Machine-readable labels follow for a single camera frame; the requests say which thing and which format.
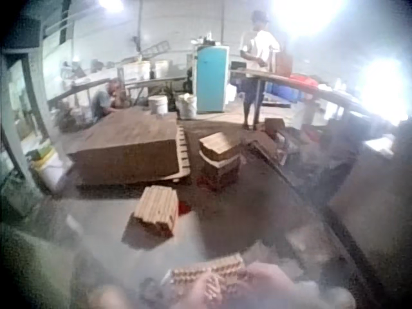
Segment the plastic bucket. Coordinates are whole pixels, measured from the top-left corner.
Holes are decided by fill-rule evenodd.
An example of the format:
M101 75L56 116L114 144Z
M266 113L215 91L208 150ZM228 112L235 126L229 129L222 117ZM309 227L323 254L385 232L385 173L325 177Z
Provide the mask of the plastic bucket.
M197 114L197 98L194 95L185 93L178 96L177 108L180 112L182 120L196 119Z
M65 168L58 154L52 149L43 159L33 162L34 169L51 192L55 192Z
M166 114L168 112L167 97L165 95L153 95L149 97L149 106L152 114Z

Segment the white t-shirt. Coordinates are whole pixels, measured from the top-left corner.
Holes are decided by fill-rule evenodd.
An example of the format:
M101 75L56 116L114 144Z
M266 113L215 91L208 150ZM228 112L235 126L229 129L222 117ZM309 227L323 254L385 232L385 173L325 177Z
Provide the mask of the white t-shirt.
M269 60L270 51L274 53L280 52L280 45L275 37L268 31L247 31L242 35L240 50L247 52L255 57L259 57L266 61ZM255 61L246 60L246 68L250 70L269 71L269 63L267 66L261 67Z

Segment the turquoise refrigerator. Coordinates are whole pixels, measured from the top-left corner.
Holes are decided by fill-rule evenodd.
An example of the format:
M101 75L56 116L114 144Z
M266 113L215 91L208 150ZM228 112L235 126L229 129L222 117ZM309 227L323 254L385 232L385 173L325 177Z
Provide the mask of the turquoise refrigerator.
M194 67L198 113L223 112L229 77L229 47L197 46Z

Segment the person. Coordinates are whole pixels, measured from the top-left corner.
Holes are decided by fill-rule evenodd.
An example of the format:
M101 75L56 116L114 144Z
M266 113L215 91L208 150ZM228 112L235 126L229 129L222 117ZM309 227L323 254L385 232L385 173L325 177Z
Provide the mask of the person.
M277 265L254 262L239 271L236 282L239 292L238 302L233 308L291 308L291 309L355 309L355 301L351 294L345 290L333 292L330 301L323 300L319 295L313 293L308 286L294 283ZM212 291L213 302L210 302L211 293L209 284L220 280L216 274L206 272L202 274L193 284L190 292L173 309L208 309L226 308L222 303L222 294Z
M271 61L270 56L273 55L274 52L279 52L280 46L274 36L266 31L268 25L268 17L266 13L262 11L254 11L252 14L252 22L252 31L245 32L242 35L240 56L246 60L246 68L248 70L268 72L269 64L274 63ZM255 100L256 92L258 91L259 97L258 102L256 102L256 108L260 108L263 101L265 83L261 82L258 89L258 80L252 78L250 75L246 76L247 77L242 84L243 91L245 92L245 99L243 101L245 121L243 123L243 128L249 129L248 116L250 106ZM257 117L258 113L255 113L253 129L256 129L256 124L259 122Z
M118 111L111 107L111 97L115 94L118 88L118 80L111 79L104 89L95 93L91 99L91 114L94 123L98 122L101 118L107 116L110 113Z

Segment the bright light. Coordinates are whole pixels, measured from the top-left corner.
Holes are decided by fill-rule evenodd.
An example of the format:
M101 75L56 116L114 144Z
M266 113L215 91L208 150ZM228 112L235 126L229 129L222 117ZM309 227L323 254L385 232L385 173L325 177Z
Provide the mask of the bright light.
M98 2L110 13L119 13L124 9L122 0L98 0Z
M404 79L400 64L391 59L379 60L366 68L362 105L394 126L407 119Z
M292 37L322 30L341 9L343 0L275 0L274 12Z

